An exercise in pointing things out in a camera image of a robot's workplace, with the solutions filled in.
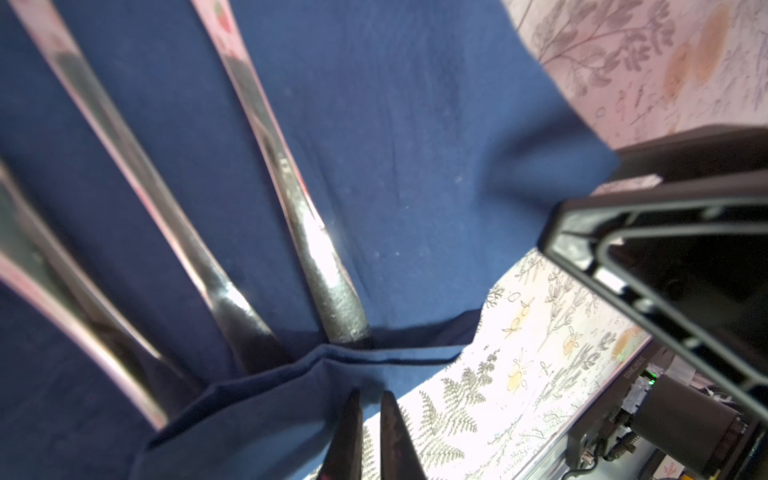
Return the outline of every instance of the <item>floral tablecloth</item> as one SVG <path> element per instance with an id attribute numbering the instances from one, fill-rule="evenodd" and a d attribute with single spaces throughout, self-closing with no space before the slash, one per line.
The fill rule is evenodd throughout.
<path id="1" fill-rule="evenodd" d="M 614 148 L 706 124 L 768 121 L 763 0 L 505 3 L 531 54 Z M 427 476 L 514 478 L 645 338 L 532 250 L 488 294 L 473 344 L 399 399 Z M 379 477 L 378 415 L 364 433 L 370 480 Z"/>

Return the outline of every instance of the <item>metal utensil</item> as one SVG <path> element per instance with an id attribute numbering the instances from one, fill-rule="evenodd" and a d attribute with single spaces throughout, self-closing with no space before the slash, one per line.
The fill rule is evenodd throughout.
<path id="1" fill-rule="evenodd" d="M 16 15 L 192 279 L 240 366 L 255 373 L 290 361 L 234 286 L 112 103 L 50 0 L 10 0 Z"/>
<path id="2" fill-rule="evenodd" d="M 191 0 L 243 105 L 283 207 L 293 245 L 328 340 L 370 347 L 360 298 L 306 191 L 227 0 Z"/>
<path id="3" fill-rule="evenodd" d="M 185 387 L 189 400 L 203 387 L 144 338 L 74 261 L 0 160 L 0 281 L 10 286 L 75 342 L 130 399 L 155 429 L 172 412 L 148 382 L 135 355 L 164 369 Z"/>

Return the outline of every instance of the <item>wire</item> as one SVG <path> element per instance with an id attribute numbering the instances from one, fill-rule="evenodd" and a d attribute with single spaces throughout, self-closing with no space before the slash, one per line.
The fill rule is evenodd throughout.
<path id="1" fill-rule="evenodd" d="M 563 475 L 563 478 L 560 480 L 568 480 L 568 478 L 571 477 L 581 477 L 582 475 L 586 475 L 587 473 L 590 473 L 594 471 L 598 467 L 598 461 L 600 460 L 600 457 L 603 455 L 603 450 L 605 449 L 605 440 L 601 440 L 595 447 L 594 447 L 594 463 L 590 468 L 583 468 L 583 469 L 574 469 L 570 470 L 568 472 L 565 472 L 565 475 Z"/>

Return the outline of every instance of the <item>silver utensil handle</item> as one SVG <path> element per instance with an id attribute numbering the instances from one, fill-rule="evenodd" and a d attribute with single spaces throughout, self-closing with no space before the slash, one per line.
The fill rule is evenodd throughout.
<path id="1" fill-rule="evenodd" d="M 11 5 L 165 236 L 240 366 L 255 373 L 289 362 L 272 330 L 234 286 L 182 211 L 50 0 L 11 0 Z"/>
<path id="2" fill-rule="evenodd" d="M 77 344 L 156 429 L 168 422 L 169 411 L 153 394 L 136 349 L 153 359 L 153 369 L 176 376 L 190 401 L 202 393 L 200 380 L 155 348 L 98 289 L 28 202 L 2 161 L 0 281 Z"/>
<path id="3" fill-rule="evenodd" d="M 191 0 L 232 81 L 269 169 L 304 276 L 331 343 L 370 347 L 360 298 L 304 186 L 227 0 Z"/>

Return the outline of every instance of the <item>blue fabric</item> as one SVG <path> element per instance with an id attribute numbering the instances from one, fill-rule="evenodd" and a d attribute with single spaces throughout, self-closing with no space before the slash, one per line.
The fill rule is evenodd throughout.
<path id="1" fill-rule="evenodd" d="M 308 469 L 352 387 L 404 393 L 449 361 L 455 351 L 428 348 L 427 364 L 402 355 L 466 343 L 485 293 L 534 246 L 554 204 L 589 193 L 614 168 L 497 0 L 233 2 L 376 346 L 394 350 L 315 349 L 325 337 L 269 175 L 191 5 L 56 4 L 223 268 L 294 358 L 309 355 L 236 380 L 241 372 L 170 247 L 1 3 L 0 155 L 126 316 L 195 375 L 223 382 L 147 447 L 138 477 L 173 478 L 176 468 L 193 476 L 188 462 L 208 478 Z M 96 476 L 125 478 L 141 435 L 119 432 L 139 432 L 136 416 L 116 407 L 114 387 L 95 369 L 45 368 L 78 353 L 44 324 L 2 324 L 13 330 L 0 336 L 9 356 L 21 348 L 12 339 L 44 331 L 56 348 L 0 366 L 9 405 L 39 397 L 0 414 L 5 439 L 38 432 L 24 450 L 0 451 L 0 472 L 88 478 L 108 459 L 111 473 Z M 28 382 L 17 379 L 22 363 Z M 98 406 L 90 397 L 51 406 L 84 384 Z M 61 435 L 52 424 L 78 425 L 89 409 L 100 412 L 99 430 L 52 451 Z M 98 450 L 106 445 L 109 453 Z M 37 462 L 43 455 L 48 463 Z"/>

